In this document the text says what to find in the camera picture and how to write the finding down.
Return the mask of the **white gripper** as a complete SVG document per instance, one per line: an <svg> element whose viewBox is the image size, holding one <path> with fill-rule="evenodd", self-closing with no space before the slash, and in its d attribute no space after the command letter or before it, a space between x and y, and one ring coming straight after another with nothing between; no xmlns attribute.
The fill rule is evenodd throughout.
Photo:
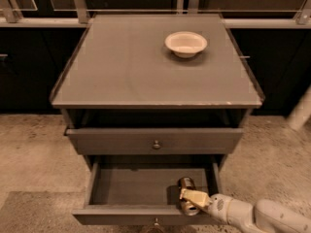
<svg viewBox="0 0 311 233"><path fill-rule="evenodd" d="M204 211L215 221L228 224L227 214L232 197L220 193L209 196L203 191L183 189L180 198L190 201L198 208L204 208Z"/></svg>

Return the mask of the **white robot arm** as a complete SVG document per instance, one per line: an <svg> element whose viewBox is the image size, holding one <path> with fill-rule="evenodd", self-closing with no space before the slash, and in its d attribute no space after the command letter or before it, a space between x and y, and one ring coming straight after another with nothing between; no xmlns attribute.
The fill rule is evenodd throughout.
<svg viewBox="0 0 311 233"><path fill-rule="evenodd" d="M310 112L305 92L285 119L249 119L237 151L222 163L225 192L184 196L242 233L311 233Z"/></svg>

